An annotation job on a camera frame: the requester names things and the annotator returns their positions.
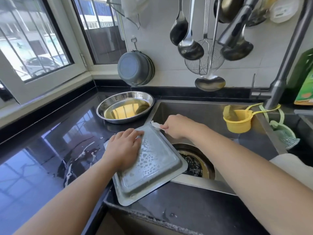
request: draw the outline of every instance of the forearm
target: forearm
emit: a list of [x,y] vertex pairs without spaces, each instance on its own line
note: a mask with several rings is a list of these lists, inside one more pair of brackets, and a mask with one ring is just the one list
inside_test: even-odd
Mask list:
[[15,234],[81,234],[115,171],[115,165],[109,159],[101,159],[50,200]]
[[188,137],[270,233],[312,233],[312,190],[266,159],[204,125],[194,125]]

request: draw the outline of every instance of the white label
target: white label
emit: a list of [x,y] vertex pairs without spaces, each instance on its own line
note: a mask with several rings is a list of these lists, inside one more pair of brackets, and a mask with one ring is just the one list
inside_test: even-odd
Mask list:
[[274,8],[274,17],[283,17],[292,13],[292,4],[285,4]]

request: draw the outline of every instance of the gray rectangular tray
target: gray rectangular tray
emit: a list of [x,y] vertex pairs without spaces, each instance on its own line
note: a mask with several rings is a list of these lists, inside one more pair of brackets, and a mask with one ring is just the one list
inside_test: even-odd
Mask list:
[[134,203],[188,168],[186,160],[150,123],[137,130],[145,132],[137,161],[130,169],[113,176],[117,198],[123,206]]

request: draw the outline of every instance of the window hinge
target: window hinge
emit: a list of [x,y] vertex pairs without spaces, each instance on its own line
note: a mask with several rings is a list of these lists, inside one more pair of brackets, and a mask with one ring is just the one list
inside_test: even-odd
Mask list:
[[87,63],[86,63],[86,60],[85,60],[85,58],[84,58],[84,55],[83,55],[83,54],[80,54],[80,56],[81,56],[81,59],[83,60],[83,63],[84,63],[84,65],[85,65],[85,67],[87,67]]

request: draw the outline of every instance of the mesh strainer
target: mesh strainer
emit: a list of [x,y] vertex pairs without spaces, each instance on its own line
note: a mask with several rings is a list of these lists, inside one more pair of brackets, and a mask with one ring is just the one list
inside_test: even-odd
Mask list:
[[[205,2],[204,9],[204,27],[203,27],[203,39],[198,41],[199,44],[204,49],[204,55],[202,58],[197,60],[188,60],[185,59],[185,64],[187,68],[198,75],[206,75],[208,73],[209,68],[209,59],[212,53],[213,40],[208,39],[208,24],[209,24],[209,1]],[[220,66],[224,63],[224,57],[221,55],[222,46],[215,42],[214,52],[212,57],[212,72],[216,71],[220,68]]]

